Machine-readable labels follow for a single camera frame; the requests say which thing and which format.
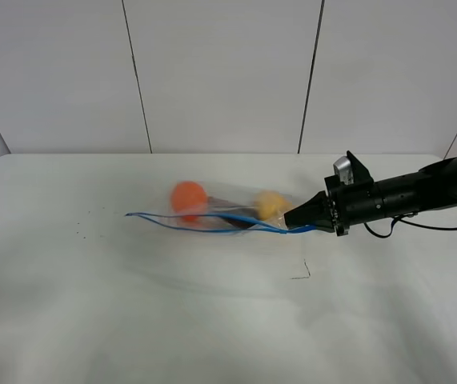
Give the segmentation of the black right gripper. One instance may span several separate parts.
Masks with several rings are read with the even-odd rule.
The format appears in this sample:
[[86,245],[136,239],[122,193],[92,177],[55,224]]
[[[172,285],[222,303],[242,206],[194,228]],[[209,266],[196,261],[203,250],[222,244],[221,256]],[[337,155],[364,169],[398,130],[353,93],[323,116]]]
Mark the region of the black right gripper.
[[369,199],[375,181],[370,171],[349,150],[345,155],[351,160],[354,182],[344,185],[333,175],[324,179],[327,188],[313,198],[284,214],[289,230],[312,226],[316,230],[335,231],[337,236],[348,234],[351,214],[362,209]]

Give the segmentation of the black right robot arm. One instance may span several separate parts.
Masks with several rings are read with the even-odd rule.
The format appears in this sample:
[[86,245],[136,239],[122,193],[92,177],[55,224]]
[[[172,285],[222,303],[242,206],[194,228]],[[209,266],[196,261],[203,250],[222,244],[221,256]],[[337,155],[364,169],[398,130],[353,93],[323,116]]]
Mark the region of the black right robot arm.
[[316,226],[338,236],[351,226],[390,218],[397,223],[424,211],[457,206],[457,157],[446,158],[420,170],[375,181],[369,170],[350,152],[353,182],[338,176],[326,179],[324,212]]

